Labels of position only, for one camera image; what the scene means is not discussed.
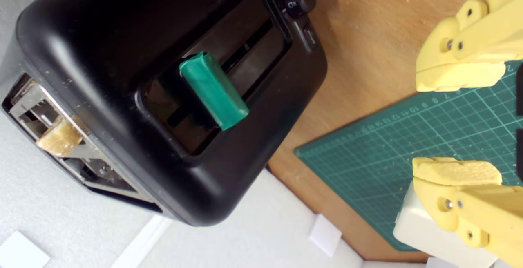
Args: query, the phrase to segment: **wooden table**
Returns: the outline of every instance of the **wooden table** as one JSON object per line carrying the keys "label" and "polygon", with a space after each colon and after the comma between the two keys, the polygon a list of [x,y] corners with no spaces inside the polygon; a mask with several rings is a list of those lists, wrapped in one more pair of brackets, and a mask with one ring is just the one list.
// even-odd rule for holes
{"label": "wooden table", "polygon": [[270,161],[312,211],[366,260],[424,262],[394,250],[293,155],[293,149],[415,93],[415,61],[436,24],[466,0],[317,0],[310,14],[329,60],[327,78]]}

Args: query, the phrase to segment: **white wall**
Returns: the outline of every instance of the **white wall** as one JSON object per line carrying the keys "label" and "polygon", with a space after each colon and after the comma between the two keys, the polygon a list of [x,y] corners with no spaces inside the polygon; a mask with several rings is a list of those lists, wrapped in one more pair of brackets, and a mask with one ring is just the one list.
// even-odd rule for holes
{"label": "white wall", "polygon": [[344,241],[333,258],[308,240],[315,215],[268,171],[220,225],[173,223],[140,268],[360,268]]}

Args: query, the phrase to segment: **white tile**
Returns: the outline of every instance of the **white tile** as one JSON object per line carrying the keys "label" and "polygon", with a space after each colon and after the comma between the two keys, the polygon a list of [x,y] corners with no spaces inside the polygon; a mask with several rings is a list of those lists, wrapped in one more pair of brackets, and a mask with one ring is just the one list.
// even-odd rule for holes
{"label": "white tile", "polygon": [[43,268],[50,257],[19,231],[0,246],[0,267]]}
{"label": "white tile", "polygon": [[322,214],[318,214],[316,217],[312,231],[308,236],[329,257],[334,255],[341,237],[342,232]]}

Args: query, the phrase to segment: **white surface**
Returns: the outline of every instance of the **white surface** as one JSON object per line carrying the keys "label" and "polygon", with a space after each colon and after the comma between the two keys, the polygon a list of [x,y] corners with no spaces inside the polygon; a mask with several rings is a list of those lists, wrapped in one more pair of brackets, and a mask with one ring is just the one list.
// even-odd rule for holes
{"label": "white surface", "polygon": [[486,249],[469,248],[456,233],[441,229],[423,208],[412,183],[396,220],[394,237],[460,268],[489,268],[497,260]]}
{"label": "white surface", "polygon": [[153,216],[127,249],[118,257],[118,260],[112,264],[112,268],[138,267],[171,223],[172,220],[168,218]]}
{"label": "white surface", "polygon": [[365,261],[361,268],[425,268],[425,263]]}
{"label": "white surface", "polygon": [[459,268],[458,266],[451,264],[447,261],[443,261],[436,257],[430,257],[427,259],[427,268]]}
{"label": "white surface", "polygon": [[325,216],[318,214],[308,239],[312,240],[329,257],[332,257],[342,239],[342,232]]}
{"label": "white surface", "polygon": [[50,257],[19,231],[0,246],[0,267],[43,268]]}
{"label": "white surface", "polygon": [[140,268],[360,268],[345,242],[331,258],[308,240],[315,217],[264,170],[223,223],[172,223]]}

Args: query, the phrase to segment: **toaster slot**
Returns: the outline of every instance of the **toaster slot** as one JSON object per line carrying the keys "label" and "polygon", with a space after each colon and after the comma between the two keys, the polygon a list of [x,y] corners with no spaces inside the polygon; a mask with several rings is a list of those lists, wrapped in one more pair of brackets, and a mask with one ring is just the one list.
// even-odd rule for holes
{"label": "toaster slot", "polygon": [[[211,54],[246,101],[290,44],[280,21],[267,6],[271,3],[271,0],[243,0],[183,57],[198,52]],[[176,61],[153,80],[142,100],[187,152],[199,154],[221,130],[209,122],[205,109],[183,86],[178,71],[182,61]]]}
{"label": "toaster slot", "polygon": [[[80,124],[80,119],[66,116],[45,90],[28,75],[24,74],[14,85],[2,107],[36,143],[52,130],[56,130],[57,122],[69,123],[78,136],[81,136],[79,143],[67,147],[67,151],[63,153],[43,148],[67,173],[92,190],[159,210],[151,199],[133,188],[90,141],[90,133]],[[66,134],[67,132],[59,132],[57,136],[63,138]],[[63,140],[57,138],[53,142],[60,143]]]}

